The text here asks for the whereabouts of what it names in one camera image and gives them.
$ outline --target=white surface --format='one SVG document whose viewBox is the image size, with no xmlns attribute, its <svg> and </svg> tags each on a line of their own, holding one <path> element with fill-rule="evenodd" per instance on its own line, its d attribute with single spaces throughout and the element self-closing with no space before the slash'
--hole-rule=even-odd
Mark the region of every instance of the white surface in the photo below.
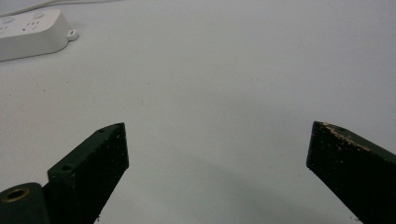
<svg viewBox="0 0 396 224">
<path fill-rule="evenodd" d="M 0 61 L 47 53 L 66 47 L 72 30 L 59 9 L 5 17 L 0 23 Z"/>
<path fill-rule="evenodd" d="M 100 223 L 356 223 L 305 167 L 312 122 L 396 153 L 394 1 L 52 8 L 80 39 L 0 63 L 0 189 L 124 121 L 131 168 Z"/>
</svg>

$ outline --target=power strip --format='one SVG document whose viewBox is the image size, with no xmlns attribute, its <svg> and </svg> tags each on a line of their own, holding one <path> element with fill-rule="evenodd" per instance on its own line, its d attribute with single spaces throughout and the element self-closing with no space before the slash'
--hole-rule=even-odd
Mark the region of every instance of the power strip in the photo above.
<svg viewBox="0 0 396 224">
<path fill-rule="evenodd" d="M 0 19 L 0 62 L 59 51 L 78 38 L 59 9 Z"/>
</svg>

